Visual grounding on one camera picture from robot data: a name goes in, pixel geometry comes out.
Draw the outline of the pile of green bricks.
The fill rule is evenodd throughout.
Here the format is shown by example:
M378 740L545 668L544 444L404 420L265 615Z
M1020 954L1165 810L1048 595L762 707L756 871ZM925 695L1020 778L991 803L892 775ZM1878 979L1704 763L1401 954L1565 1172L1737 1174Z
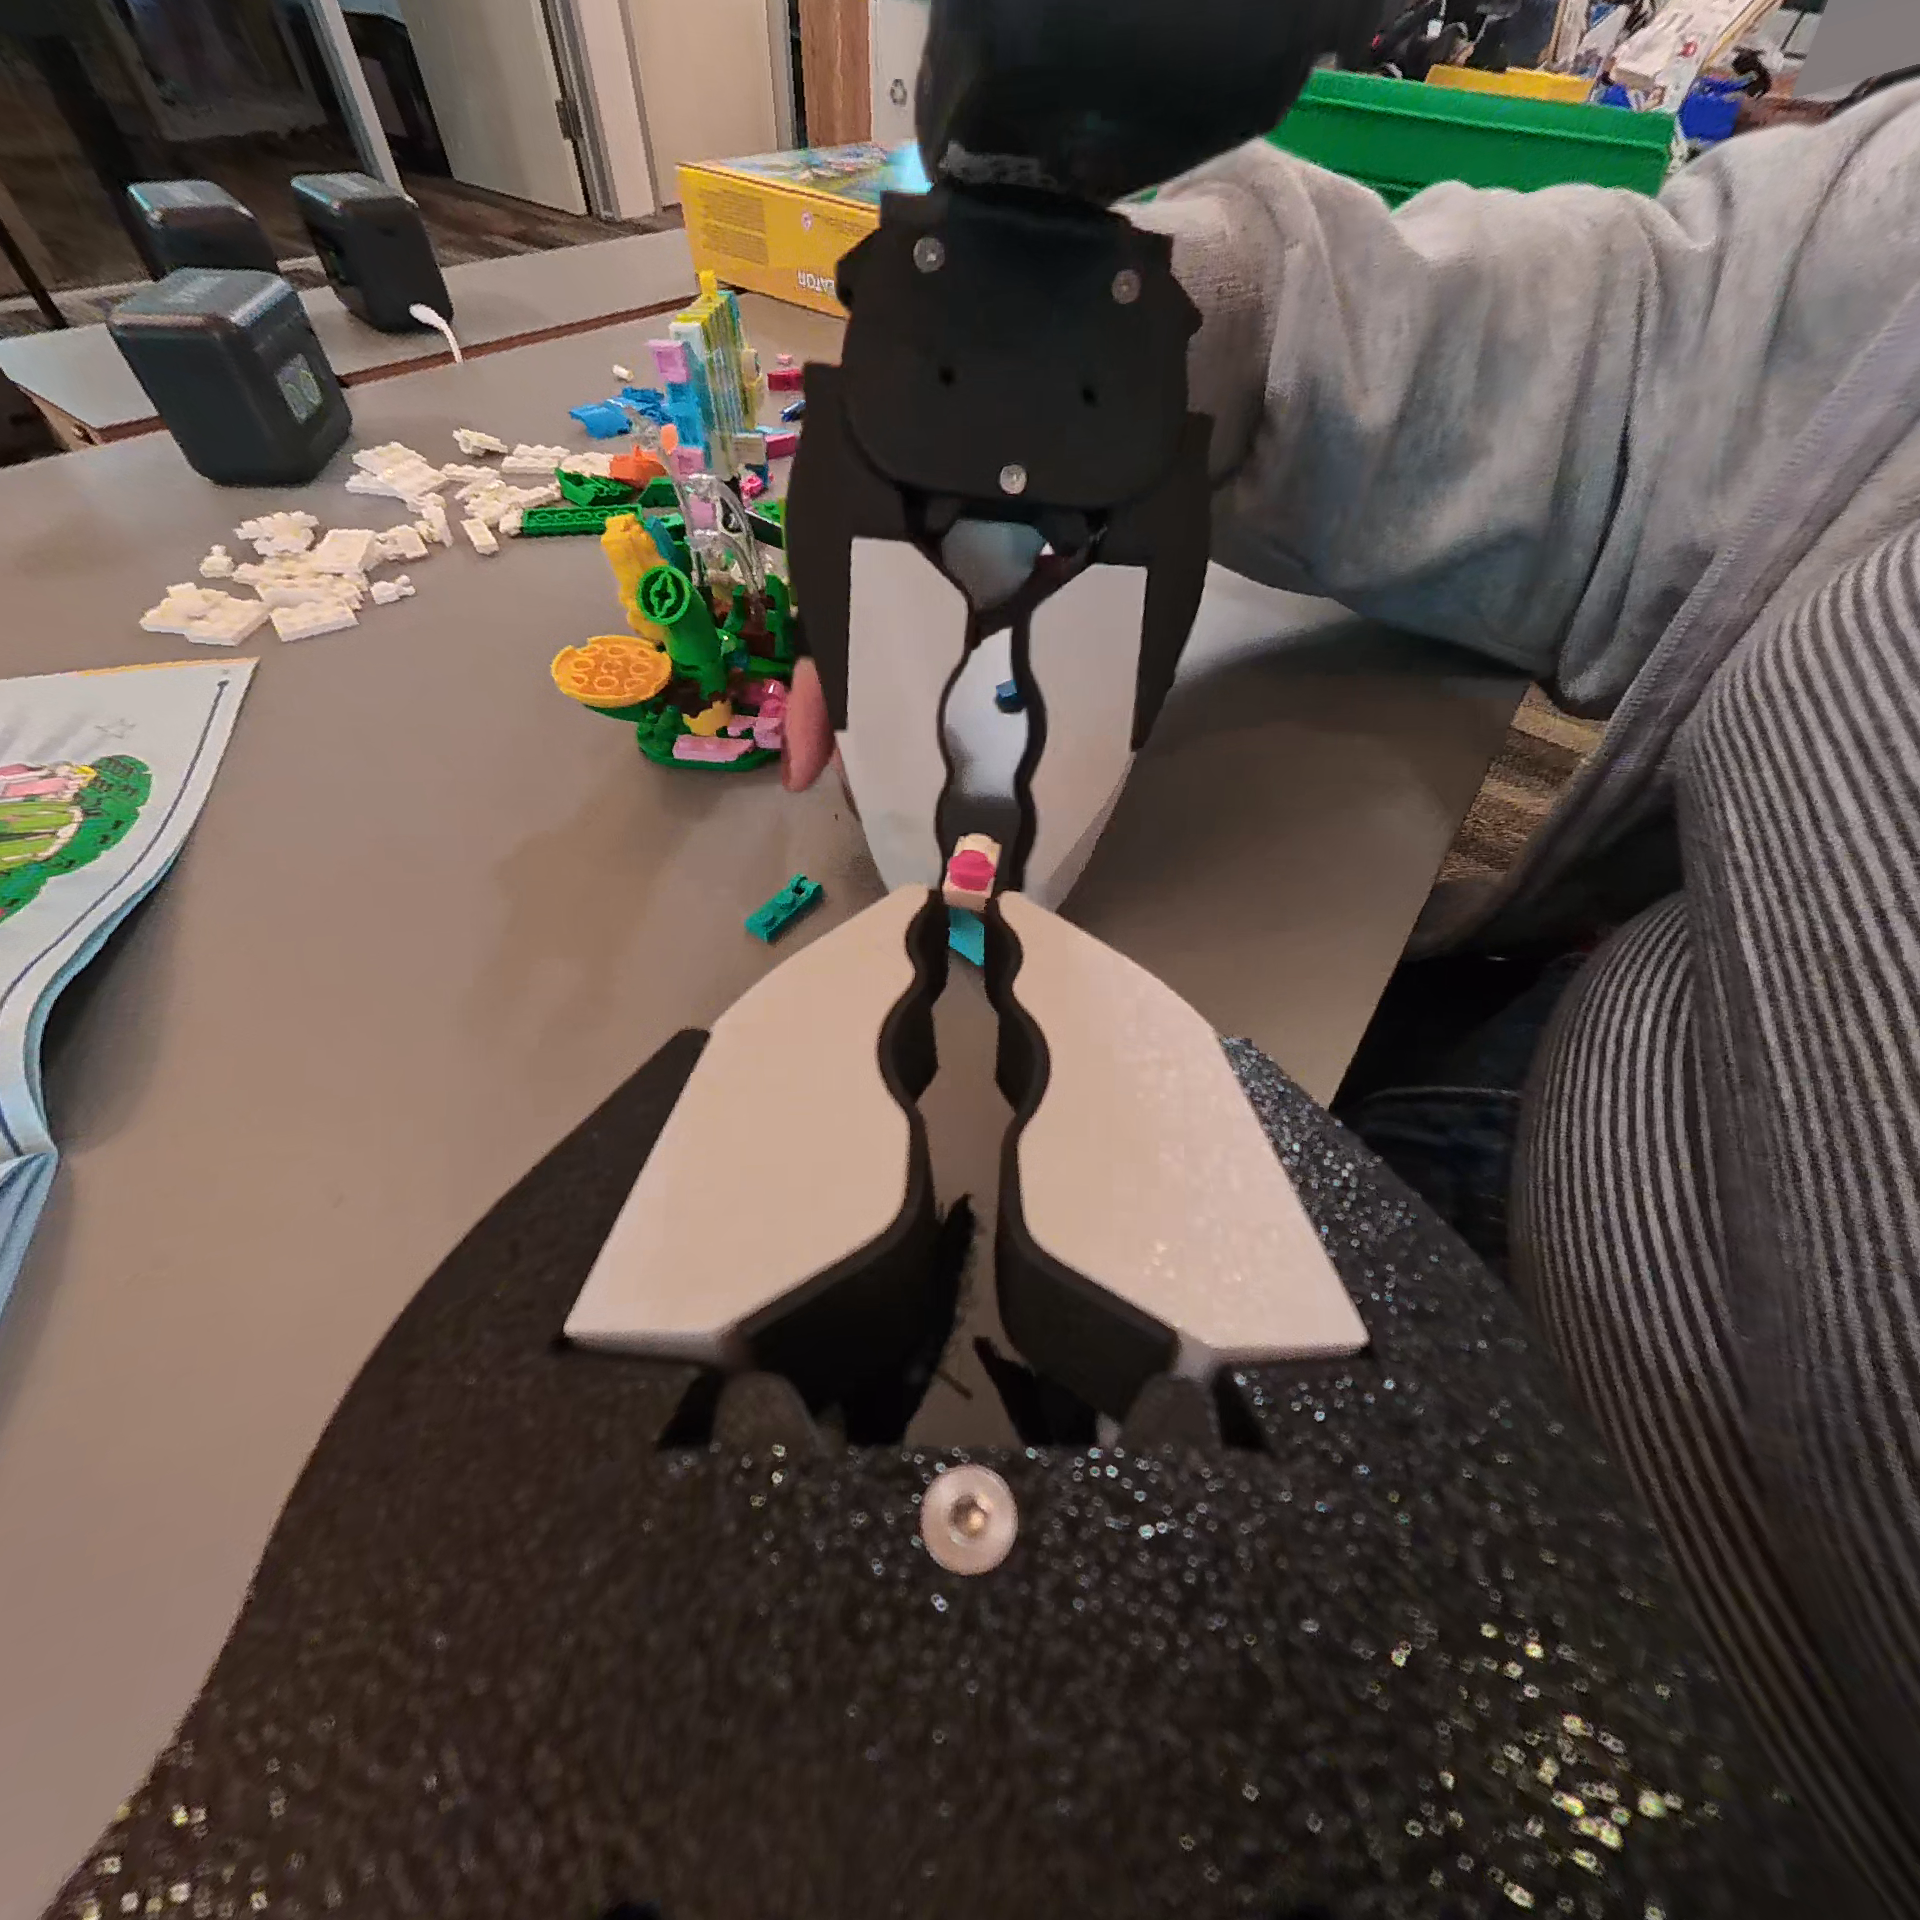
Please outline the pile of green bricks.
M557 468L554 495L500 515L522 538L601 534L614 517L661 519L672 534L730 534L784 549L782 503L753 506L756 494L736 495L709 471L658 472L640 484L609 472Z

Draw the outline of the dark grey power station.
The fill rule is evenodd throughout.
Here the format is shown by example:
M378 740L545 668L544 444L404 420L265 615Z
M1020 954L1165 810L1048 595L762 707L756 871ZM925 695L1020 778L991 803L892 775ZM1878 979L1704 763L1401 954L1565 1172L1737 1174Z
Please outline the dark grey power station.
M348 442L342 384L278 275L177 270L121 301L106 331L212 484L300 486Z
M290 191L328 287L356 320L378 331L453 325L453 300L409 195L356 172L293 176Z
M124 198L134 252L154 280L180 270L278 275L260 220L212 181L134 181Z

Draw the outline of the person's right forearm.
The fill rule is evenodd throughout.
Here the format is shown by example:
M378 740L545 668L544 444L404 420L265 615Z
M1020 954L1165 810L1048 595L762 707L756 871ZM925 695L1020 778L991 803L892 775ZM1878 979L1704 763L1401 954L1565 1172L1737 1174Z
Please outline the person's right forearm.
M1916 631L1916 82L1737 135L1654 198L1386 208L1249 144L1136 210L1202 314L1215 560L1497 661L1610 732L1410 951L1544 944L1673 890L1668 757L1724 668Z

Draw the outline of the green plastic bin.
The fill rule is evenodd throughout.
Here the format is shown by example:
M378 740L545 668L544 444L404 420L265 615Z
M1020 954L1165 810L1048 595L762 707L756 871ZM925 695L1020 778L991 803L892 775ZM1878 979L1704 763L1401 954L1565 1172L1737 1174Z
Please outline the green plastic bin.
M1673 160L1676 119L1319 68L1268 141L1389 205L1438 183L1606 186L1650 196Z

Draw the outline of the white door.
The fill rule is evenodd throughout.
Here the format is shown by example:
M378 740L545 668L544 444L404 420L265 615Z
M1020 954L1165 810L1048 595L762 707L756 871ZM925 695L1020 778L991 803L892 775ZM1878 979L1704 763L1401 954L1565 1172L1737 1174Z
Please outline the white door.
M679 168L782 151L800 125L785 2L551 2L559 111L592 218L681 203Z

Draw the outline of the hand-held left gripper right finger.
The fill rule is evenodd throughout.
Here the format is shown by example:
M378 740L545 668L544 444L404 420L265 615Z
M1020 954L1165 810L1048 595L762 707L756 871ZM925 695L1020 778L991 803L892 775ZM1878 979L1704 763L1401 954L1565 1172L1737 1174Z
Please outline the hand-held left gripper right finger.
M1032 1373L1124 1423L1159 1381L1366 1349L1208 1020L1021 894L986 915L984 980L1009 1109L993 1287Z

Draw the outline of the striped brick panel build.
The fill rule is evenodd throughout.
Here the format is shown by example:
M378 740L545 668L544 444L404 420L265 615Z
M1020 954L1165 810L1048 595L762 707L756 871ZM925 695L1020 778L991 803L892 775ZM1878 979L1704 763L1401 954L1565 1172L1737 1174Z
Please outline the striped brick panel build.
M700 292L647 342L647 355L673 450L728 482L767 466L761 365L728 287L702 272Z

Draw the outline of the person's jeans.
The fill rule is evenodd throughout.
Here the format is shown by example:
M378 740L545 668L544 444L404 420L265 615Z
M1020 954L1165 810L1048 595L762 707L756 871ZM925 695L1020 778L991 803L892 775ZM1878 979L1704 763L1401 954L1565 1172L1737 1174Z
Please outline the person's jeans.
M1402 962L1335 1093L1332 1115L1498 1278L1528 1069L1583 951Z

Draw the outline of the pile of white bricks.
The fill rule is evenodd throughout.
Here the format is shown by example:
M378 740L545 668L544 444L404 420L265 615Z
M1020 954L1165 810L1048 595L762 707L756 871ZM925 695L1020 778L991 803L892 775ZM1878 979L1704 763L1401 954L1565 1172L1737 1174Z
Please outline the pile of white bricks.
M509 444L470 428L453 442L454 461L401 442L356 450L345 517L274 509L239 520L138 628L205 647L342 632L362 612L412 598L421 565L457 549L495 560L534 532L540 509L576 506L589 482L612 476L606 452Z

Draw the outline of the grey table with brown edge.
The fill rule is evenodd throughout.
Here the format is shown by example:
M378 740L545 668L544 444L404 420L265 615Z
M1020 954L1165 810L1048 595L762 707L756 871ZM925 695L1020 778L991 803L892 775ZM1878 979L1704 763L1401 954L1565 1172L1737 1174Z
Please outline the grey table with brown edge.
M446 270L453 327L465 357L672 314L693 300L694 280L681 229ZM345 386L448 362L442 339L430 327L378 331L327 287L301 292L301 303ZM9 339L2 365L64 448L159 430L150 398L102 325Z

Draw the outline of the grey desk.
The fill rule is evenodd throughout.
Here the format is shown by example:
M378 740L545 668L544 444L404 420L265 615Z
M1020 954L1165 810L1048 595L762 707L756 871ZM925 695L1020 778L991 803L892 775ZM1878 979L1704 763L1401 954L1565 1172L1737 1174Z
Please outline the grey desk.
M61 1166L5 1310L5 1915L38 1915L217 1658L349 1381L522 1171L877 894L831 784L662 775L548 684L584 542L426 560L268 640L168 877L61 994ZM1330 1096L1519 684L1208 575L1071 911Z

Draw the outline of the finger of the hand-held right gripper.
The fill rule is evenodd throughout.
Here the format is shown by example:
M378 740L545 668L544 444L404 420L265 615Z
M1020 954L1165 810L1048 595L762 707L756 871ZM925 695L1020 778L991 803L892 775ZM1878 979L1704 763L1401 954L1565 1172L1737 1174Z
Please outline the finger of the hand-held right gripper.
M848 792L881 885L943 875L943 707L968 652L972 603L908 542L849 546L848 723L837 732Z
M1023 742L1009 780L1014 890L1060 909L1136 759L1144 570L1040 546L1013 627Z

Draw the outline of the light blue instruction booklet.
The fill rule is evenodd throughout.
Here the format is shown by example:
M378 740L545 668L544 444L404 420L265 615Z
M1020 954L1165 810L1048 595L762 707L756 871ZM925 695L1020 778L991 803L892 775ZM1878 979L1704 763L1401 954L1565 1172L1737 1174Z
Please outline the light blue instruction booklet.
M41 1038L65 984L174 868L252 685L252 658L2 685L2 1300L60 1168Z

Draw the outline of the colourful brick flower model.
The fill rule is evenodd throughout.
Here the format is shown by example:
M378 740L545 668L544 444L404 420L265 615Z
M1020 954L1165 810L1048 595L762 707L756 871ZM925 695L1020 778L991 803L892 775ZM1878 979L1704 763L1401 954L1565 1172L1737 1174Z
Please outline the colourful brick flower model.
M758 508L775 503L753 472L727 484L753 491ZM749 773L780 760L800 652L784 550L738 534L672 534L661 519L628 515L597 542L626 628L559 648L551 663L559 693L628 725L658 766Z

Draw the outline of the wooden post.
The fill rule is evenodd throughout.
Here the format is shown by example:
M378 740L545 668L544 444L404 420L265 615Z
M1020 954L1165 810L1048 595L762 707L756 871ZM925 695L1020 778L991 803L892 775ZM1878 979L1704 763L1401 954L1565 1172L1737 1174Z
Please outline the wooden post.
M866 141L873 135L873 5L802 0L791 11L800 37L802 141Z

